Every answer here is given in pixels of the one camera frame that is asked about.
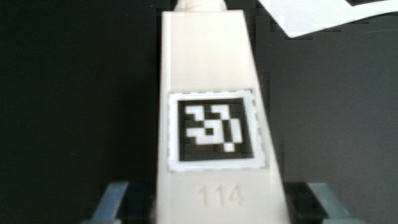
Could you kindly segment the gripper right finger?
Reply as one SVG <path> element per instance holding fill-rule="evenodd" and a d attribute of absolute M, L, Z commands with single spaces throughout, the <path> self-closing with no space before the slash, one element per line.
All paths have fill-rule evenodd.
<path fill-rule="evenodd" d="M 287 182 L 285 199 L 292 224 L 351 224 L 351 216 L 324 183 Z"/>

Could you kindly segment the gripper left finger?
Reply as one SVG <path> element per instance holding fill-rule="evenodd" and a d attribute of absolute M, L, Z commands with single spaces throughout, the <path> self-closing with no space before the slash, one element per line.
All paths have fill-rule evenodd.
<path fill-rule="evenodd" d="M 154 186 L 109 182 L 86 224 L 150 224 Z"/>

